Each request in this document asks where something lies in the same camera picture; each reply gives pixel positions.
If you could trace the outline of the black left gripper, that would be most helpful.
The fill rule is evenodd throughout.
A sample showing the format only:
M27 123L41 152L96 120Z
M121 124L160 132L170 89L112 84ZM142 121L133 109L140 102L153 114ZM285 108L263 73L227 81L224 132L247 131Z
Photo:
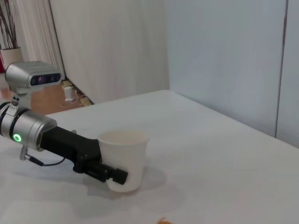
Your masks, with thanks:
M73 162L74 172L85 173L101 182L112 179L120 185L124 185L127 180L128 172L100 163L101 153L97 139L85 138L54 127L42 134L41 148Z

